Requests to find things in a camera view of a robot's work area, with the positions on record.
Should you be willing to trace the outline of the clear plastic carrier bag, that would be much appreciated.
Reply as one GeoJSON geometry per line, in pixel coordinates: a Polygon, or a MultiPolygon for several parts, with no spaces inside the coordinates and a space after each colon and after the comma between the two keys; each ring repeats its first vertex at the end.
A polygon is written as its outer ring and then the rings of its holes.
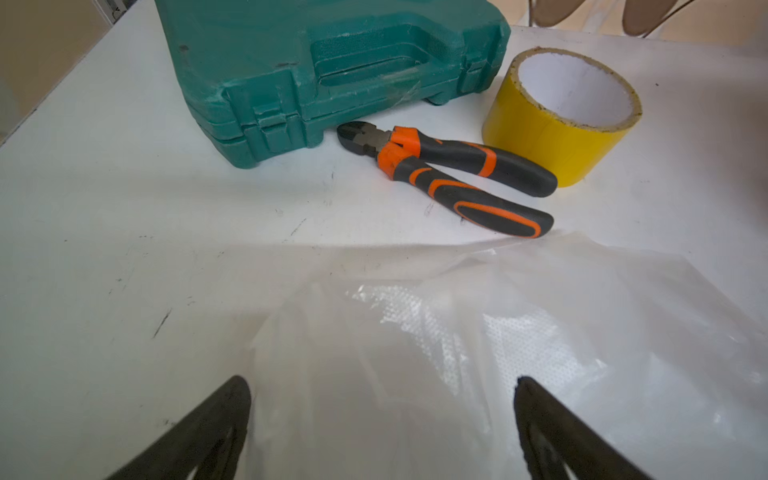
{"type": "Polygon", "coordinates": [[[249,479],[524,479],[522,376],[653,478],[767,475],[767,332],[680,257],[569,234],[315,281],[253,350],[249,479]]]}

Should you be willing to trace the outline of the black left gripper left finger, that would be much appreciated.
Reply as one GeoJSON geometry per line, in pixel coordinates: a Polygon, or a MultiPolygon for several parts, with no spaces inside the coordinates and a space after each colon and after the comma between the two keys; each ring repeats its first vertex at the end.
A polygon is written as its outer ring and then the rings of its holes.
{"type": "Polygon", "coordinates": [[[232,479],[243,451],[251,392],[235,375],[112,479],[232,479]]]}

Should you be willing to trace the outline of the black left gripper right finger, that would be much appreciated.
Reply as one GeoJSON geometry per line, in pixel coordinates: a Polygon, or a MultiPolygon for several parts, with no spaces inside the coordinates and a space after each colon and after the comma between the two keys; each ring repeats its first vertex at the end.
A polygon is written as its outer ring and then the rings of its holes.
{"type": "Polygon", "coordinates": [[[514,413],[533,479],[650,479],[529,376],[517,380],[514,413]]]}

